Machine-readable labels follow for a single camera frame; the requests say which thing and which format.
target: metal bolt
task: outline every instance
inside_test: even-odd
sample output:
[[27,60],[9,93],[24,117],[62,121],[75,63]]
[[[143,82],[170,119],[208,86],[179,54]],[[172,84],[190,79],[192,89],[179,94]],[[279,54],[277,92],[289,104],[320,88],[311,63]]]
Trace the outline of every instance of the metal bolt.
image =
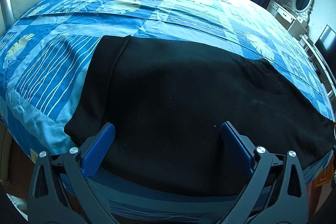
[[78,152],[78,148],[77,147],[70,148],[69,152],[70,154],[76,154]]
[[295,153],[294,151],[292,151],[292,150],[289,151],[288,154],[289,154],[291,157],[293,157],[293,158],[296,157],[296,153]]
[[44,158],[46,155],[47,155],[47,152],[42,151],[39,156],[40,156],[40,158]]
[[260,153],[260,154],[263,154],[263,153],[266,152],[266,149],[264,147],[262,147],[262,146],[258,146],[257,147],[257,152]]

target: bed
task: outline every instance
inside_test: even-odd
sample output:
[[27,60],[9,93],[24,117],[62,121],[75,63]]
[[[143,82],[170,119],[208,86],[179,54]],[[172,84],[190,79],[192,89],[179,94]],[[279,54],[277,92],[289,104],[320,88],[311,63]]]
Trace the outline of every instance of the bed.
[[[194,41],[249,59],[265,58],[322,115],[334,119],[306,53],[271,14],[248,0],[0,3],[0,26],[5,31],[0,39],[1,118],[32,160],[40,151],[61,154],[75,145],[64,126],[76,109],[90,59],[103,35]],[[307,184],[331,157],[329,152],[304,170]],[[197,222],[208,213],[228,210],[236,198],[191,198],[145,190],[103,169],[89,181],[111,213],[140,220]],[[71,192],[67,178],[63,182]],[[157,210],[148,209],[153,204]]]

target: patterned bedsheet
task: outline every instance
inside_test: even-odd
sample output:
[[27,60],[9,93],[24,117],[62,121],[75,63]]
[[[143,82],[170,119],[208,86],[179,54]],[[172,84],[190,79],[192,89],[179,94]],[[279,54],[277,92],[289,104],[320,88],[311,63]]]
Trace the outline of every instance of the patterned bedsheet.
[[[42,0],[0,39],[0,111],[14,139],[36,152],[65,153],[63,128],[78,104],[103,35],[195,41],[266,58],[324,116],[326,93],[299,44],[249,0]],[[331,155],[308,167],[310,182]]]

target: tv stand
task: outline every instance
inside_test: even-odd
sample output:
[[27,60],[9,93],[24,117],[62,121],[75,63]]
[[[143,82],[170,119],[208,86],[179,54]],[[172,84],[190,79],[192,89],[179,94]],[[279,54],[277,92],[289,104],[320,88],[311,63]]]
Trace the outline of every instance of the tv stand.
[[324,60],[324,58],[322,57],[318,49],[314,46],[314,44],[312,45],[309,43],[308,37],[305,34],[300,35],[300,37],[301,37],[300,42],[301,43],[304,42],[304,44],[302,44],[304,51],[307,53],[308,57],[313,60],[313,62],[317,65],[317,67],[319,68],[321,72],[321,74],[319,75],[319,78],[327,90],[330,102],[335,101],[336,99],[336,87],[335,87],[336,80],[328,64],[326,63],[326,61]]

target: television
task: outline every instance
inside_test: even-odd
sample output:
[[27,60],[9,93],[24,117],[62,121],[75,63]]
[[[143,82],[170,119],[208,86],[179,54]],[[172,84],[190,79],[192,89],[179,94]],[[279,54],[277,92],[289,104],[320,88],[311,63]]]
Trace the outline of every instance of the television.
[[320,38],[314,43],[314,46],[322,55],[325,65],[330,70],[330,74],[335,82],[336,75],[336,32],[328,25],[324,29]]

